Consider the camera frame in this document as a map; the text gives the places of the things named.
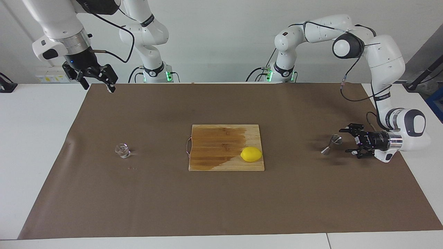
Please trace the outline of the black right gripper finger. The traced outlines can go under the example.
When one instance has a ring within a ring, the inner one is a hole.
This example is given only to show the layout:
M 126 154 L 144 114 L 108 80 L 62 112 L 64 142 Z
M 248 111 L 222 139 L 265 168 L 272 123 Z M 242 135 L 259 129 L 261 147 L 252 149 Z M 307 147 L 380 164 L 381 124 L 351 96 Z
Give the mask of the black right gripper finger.
M 84 78 L 84 73 L 82 71 L 77 72 L 67 62 L 63 63 L 62 69 L 65 71 L 65 74 L 67 75 L 68 79 L 79 82 L 84 90 L 89 89 L 90 84 Z
M 95 79 L 106 84 L 110 93 L 115 92 L 115 84 L 118 81 L 118 76 L 110 64 L 106 64 L 104 66 L 94 66 L 93 75 Z

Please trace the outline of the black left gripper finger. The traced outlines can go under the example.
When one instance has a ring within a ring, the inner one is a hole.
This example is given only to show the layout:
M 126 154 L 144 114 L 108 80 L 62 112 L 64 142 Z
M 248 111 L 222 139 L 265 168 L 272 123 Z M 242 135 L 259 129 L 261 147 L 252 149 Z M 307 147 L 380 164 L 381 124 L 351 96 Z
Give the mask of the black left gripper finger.
M 356 156 L 358 159 L 374 157 L 374 148 L 358 147 L 356 149 L 346 149 L 346 153 Z
M 343 129 L 339 129 L 339 133 L 349 133 L 354 138 L 362 138 L 364 137 L 364 125 L 361 123 L 350 123 Z

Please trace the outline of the steel double jigger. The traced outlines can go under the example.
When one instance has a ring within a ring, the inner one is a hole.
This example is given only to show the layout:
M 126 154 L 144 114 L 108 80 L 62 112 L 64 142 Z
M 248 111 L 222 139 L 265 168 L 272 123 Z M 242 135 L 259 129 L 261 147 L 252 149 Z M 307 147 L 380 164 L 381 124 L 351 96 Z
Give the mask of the steel double jigger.
M 330 141 L 328 145 L 321 150 L 321 154 L 327 156 L 332 148 L 332 145 L 341 145 L 342 144 L 342 137 L 338 134 L 333 134 L 330 138 Z

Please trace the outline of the small clear glass cup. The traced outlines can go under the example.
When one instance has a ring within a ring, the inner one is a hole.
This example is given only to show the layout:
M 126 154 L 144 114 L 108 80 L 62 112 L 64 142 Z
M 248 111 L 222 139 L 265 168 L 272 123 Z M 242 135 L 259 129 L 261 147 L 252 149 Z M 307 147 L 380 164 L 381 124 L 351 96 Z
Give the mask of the small clear glass cup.
M 123 159 L 131 156 L 131 151 L 126 143 L 117 144 L 115 147 L 115 153 Z

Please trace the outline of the white power strip yellow labels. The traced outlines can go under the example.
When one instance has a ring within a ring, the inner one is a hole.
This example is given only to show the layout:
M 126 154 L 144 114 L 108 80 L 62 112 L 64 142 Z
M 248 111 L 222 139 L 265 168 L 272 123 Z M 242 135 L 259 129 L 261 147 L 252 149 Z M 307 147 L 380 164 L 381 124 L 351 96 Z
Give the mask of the white power strip yellow labels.
M 38 67 L 35 71 L 35 77 L 41 83 L 71 83 L 61 66 Z

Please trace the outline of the black table clamp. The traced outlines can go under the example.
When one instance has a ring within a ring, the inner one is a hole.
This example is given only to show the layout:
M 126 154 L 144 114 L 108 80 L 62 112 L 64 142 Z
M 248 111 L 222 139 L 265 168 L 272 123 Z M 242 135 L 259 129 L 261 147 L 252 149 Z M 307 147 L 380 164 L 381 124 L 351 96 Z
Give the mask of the black table clamp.
M 8 76 L 0 72 L 0 93 L 12 93 L 18 86 Z

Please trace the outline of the black stand pole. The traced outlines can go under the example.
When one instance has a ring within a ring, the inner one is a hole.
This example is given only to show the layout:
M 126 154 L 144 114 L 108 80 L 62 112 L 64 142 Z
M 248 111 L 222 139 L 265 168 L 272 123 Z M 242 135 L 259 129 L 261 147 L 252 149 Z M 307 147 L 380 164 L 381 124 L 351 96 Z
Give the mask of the black stand pole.
M 424 79 L 434 72 L 443 63 L 443 54 L 435 60 L 423 73 L 421 73 L 412 83 L 405 83 L 403 87 L 409 92 L 417 89 L 419 84 L 424 83 Z

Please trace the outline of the yellow lemon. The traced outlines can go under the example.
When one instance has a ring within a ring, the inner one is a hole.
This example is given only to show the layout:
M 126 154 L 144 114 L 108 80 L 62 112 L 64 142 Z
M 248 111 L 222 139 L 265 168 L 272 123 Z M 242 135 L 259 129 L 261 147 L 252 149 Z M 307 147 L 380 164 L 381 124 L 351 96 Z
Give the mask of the yellow lemon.
M 263 156 L 260 149 L 256 147 L 246 147 L 240 153 L 240 157 L 245 162 L 256 162 Z

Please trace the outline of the wooden cutting board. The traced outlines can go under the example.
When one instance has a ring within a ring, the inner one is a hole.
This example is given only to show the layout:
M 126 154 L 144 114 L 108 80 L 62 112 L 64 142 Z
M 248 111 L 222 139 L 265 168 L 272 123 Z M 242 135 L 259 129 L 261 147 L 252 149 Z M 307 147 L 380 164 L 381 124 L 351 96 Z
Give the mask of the wooden cutting board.
M 264 158 L 242 159 L 244 148 L 262 151 L 257 124 L 193 124 L 187 141 L 190 172 L 263 172 Z

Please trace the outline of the brown paper table mat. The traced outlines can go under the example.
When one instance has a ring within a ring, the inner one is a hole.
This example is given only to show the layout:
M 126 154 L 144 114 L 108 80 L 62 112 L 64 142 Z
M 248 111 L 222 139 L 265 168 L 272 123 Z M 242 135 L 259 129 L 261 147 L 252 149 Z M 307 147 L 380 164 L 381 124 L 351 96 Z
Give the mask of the brown paper table mat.
M 93 84 L 19 239 L 443 230 L 399 153 L 321 155 L 370 109 L 331 83 Z M 190 172 L 199 123 L 259 125 L 265 170 Z

